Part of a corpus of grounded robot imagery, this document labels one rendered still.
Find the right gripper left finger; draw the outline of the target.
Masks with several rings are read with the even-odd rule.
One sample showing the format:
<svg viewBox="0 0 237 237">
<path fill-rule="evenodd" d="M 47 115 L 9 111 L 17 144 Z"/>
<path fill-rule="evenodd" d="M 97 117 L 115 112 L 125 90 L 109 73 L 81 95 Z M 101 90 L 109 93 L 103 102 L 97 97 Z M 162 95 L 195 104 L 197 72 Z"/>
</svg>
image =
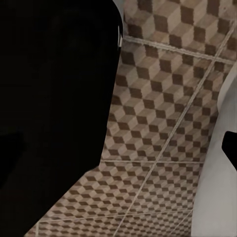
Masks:
<svg viewBox="0 0 237 237">
<path fill-rule="evenodd" d="M 0 137 L 0 189 L 25 151 L 20 131 Z"/>
</svg>

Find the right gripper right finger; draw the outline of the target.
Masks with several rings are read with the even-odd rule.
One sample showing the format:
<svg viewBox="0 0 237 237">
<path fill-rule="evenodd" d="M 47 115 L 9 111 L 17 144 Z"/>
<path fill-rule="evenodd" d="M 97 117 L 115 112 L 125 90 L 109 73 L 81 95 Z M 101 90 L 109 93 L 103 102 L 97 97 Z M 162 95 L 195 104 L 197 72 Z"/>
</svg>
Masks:
<svg viewBox="0 0 237 237">
<path fill-rule="evenodd" d="M 226 131 L 222 141 L 223 152 L 237 170 L 237 133 Z"/>
</svg>

